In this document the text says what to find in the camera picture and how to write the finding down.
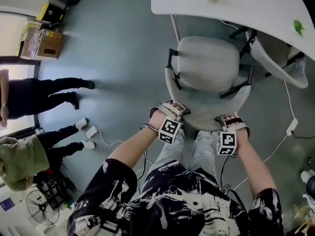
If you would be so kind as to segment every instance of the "cardboard box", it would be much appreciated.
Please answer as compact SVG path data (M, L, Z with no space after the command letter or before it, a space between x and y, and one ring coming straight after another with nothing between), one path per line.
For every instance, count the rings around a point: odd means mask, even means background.
M24 46L21 53L23 59L57 59L60 53L63 34L52 30L42 30L42 35L39 41L38 50L34 58L31 58L31 52L29 46L34 32L28 31L24 37Z

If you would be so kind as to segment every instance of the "gray chair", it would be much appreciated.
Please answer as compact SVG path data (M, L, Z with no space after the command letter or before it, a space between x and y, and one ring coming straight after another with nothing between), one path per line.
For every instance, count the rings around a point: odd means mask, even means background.
M176 69L173 56L177 56ZM173 100L190 108L191 114L183 116L186 123L197 130L218 131L221 125L215 117L241 109L251 91L253 67L240 66L239 62L237 48L215 38L187 37L181 39L176 51L170 49L165 69L167 88ZM239 68L249 75L233 87ZM222 99L235 92L234 97Z
M246 31L247 40L250 39L252 30ZM252 57L257 60L270 74L295 85L298 88L304 89L308 86L308 80L305 75L303 65L296 63L291 70L286 72L285 67L294 63L296 59L304 56L299 53L293 58L289 58L291 47L287 43L272 37L263 32L257 31L254 42L250 45Z

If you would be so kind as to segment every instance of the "jeans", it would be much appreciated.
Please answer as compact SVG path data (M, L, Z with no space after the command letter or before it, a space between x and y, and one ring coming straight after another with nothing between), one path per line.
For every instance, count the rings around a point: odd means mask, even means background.
M185 135L184 131L180 132L173 144L165 143L163 150L155 163L150 167L148 174L165 164L177 160L180 164L184 165L183 148L184 148ZM193 156L188 166L188 171L194 172L202 168L205 172L216 178L215 168L215 155L211 148L213 138L210 132L200 131L196 140L193 143Z
M53 147L61 140L77 133L79 130L75 125L61 128L58 131L46 132L38 134L37 137L45 149L48 162L51 169L58 169L62 159L65 156L73 155L75 152L82 150L84 145L79 143L71 143L63 147Z

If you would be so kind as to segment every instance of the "white sneaker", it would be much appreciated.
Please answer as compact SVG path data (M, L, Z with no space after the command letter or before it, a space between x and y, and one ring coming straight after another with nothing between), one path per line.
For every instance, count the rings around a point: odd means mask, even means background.
M75 127L81 130L86 124L88 124L88 120L86 118L82 118L77 124L75 124Z
M81 142L83 143L84 148L89 148L89 149L95 148L95 143L93 142L87 142L84 140L82 140Z

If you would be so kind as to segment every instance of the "white table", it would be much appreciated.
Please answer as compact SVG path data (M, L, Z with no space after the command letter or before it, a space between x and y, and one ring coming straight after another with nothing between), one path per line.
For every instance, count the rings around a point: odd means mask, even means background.
M315 60L315 29L302 0L151 0L155 14L170 14L178 41L174 15L199 16L237 23L262 31L299 49ZM303 37L293 27L298 18Z

